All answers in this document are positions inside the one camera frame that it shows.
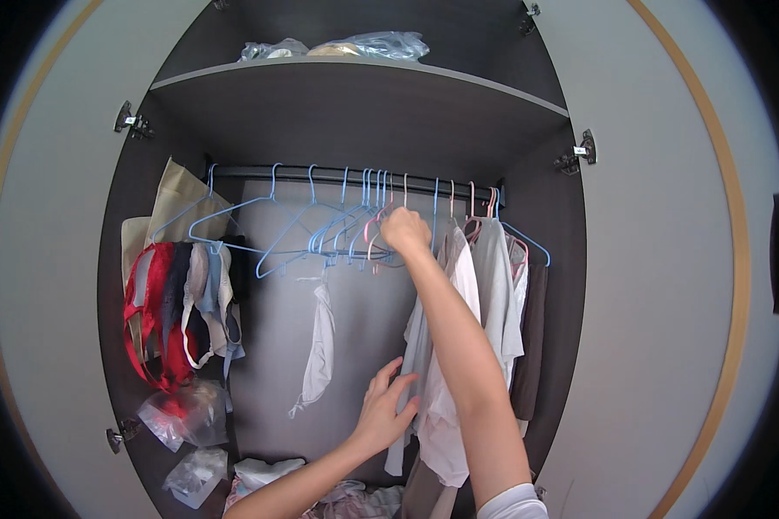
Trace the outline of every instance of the plastic bag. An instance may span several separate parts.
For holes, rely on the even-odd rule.
[[[194,379],[176,393],[159,391],[150,396],[138,409],[138,417],[173,452],[183,442],[197,447],[219,445],[229,441],[226,397],[218,383]]]
[[[213,479],[229,478],[229,454],[217,448],[199,448],[182,458],[164,479],[162,490],[173,490],[186,497],[200,492]]]
[[[306,462],[300,458],[287,459],[273,465],[259,459],[246,458],[239,463],[234,463],[234,472],[237,472],[237,477],[242,480],[245,488],[249,492],[254,492],[305,464]]]
[[[280,43],[271,45],[270,43],[246,42],[242,49],[239,61],[263,60],[269,57],[292,57],[305,56],[309,52],[309,47],[294,38],[286,38]]]
[[[399,61],[418,61],[430,52],[420,32],[368,32],[334,40],[312,48],[309,56],[383,57]]]

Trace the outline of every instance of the white shirt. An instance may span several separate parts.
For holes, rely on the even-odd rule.
[[[545,504],[537,499],[534,486],[522,483],[494,497],[476,514],[477,519],[548,519]]]
[[[513,360],[523,355],[517,298],[513,290],[511,255],[505,230],[495,218],[480,218],[482,229],[473,245],[473,266],[479,290],[482,327],[511,387]]]
[[[479,299],[473,259],[467,239],[459,227],[454,226],[445,234],[444,244],[438,252],[438,264],[444,268],[447,278],[478,319]],[[461,487],[467,479],[467,460],[458,429],[456,406],[433,356],[433,341],[419,298],[415,300],[404,338],[407,348],[400,373],[418,373],[419,377],[401,394],[397,411],[400,413],[414,396],[421,396],[422,402],[411,427],[389,447],[384,470],[393,476],[401,475],[404,447],[409,444],[410,435],[416,433],[421,443],[422,461],[438,474],[442,483]],[[426,424],[426,432],[422,432],[423,424]]]
[[[439,264],[467,303],[473,316],[479,320],[479,297],[476,272],[470,246],[462,229],[454,227],[445,236],[444,246],[438,254]],[[453,396],[447,389],[438,356],[433,355],[428,368],[425,394],[418,411],[418,453],[421,461],[438,475],[438,480],[447,487],[461,487],[470,471],[458,424],[458,414]]]

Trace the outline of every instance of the dark gray panel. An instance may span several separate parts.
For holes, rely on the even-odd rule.
[[[566,107],[560,81],[540,31],[528,36],[504,33],[505,41],[492,57],[485,77]]]
[[[499,175],[567,123],[495,88],[362,63],[281,61],[152,91],[223,164],[368,166],[465,182]]]
[[[536,150],[508,167],[504,177],[509,205],[499,214],[502,221],[542,244],[551,254],[537,408],[525,436],[531,470],[537,473],[542,470],[566,406],[586,300],[582,179],[554,171],[551,166],[551,161],[574,143],[569,125],[550,134]],[[531,263],[546,261],[542,251],[529,247]],[[474,511],[468,482],[458,492],[454,517],[471,517]]]
[[[109,189],[98,259],[101,358],[109,400],[118,421],[135,418],[138,407],[154,392],[136,375],[124,348],[121,223],[127,218],[147,216],[152,212],[158,182],[168,156],[172,155],[174,160],[194,173],[203,173],[205,167],[202,144],[162,110],[153,95],[147,94],[139,113],[149,119],[156,130],[156,137],[152,140],[127,139]],[[218,366],[214,363],[208,367],[217,369],[212,374],[206,374],[205,378],[218,379]],[[236,452],[235,448],[223,447],[231,454]],[[148,430],[143,430],[127,442],[127,454],[138,477],[163,517],[218,517],[230,490],[228,482],[220,483],[197,511],[176,501],[170,492],[161,489],[167,473],[190,450],[192,446],[186,443],[178,452],[171,452]]]
[[[245,46],[242,24],[236,13],[218,11],[208,3],[167,56],[155,81],[236,61]]]

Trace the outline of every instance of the white drawstring bag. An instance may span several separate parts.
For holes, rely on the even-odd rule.
[[[332,300],[325,279],[315,288],[315,296],[317,306],[315,330],[312,334],[312,352],[309,354],[306,372],[303,374],[303,392],[288,412],[290,419],[294,419],[297,410],[303,410],[307,405],[320,399],[326,386],[332,381],[332,369],[335,366],[335,317],[332,315]]]

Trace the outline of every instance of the pile of clothes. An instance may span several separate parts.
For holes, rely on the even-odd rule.
[[[302,459],[288,459],[269,465],[258,459],[244,459],[234,465],[231,493],[223,514],[237,501],[268,483],[305,465]],[[366,490],[366,485],[351,479],[335,485],[331,492],[306,510],[301,519],[360,519],[366,517],[391,519],[401,507],[404,487]]]

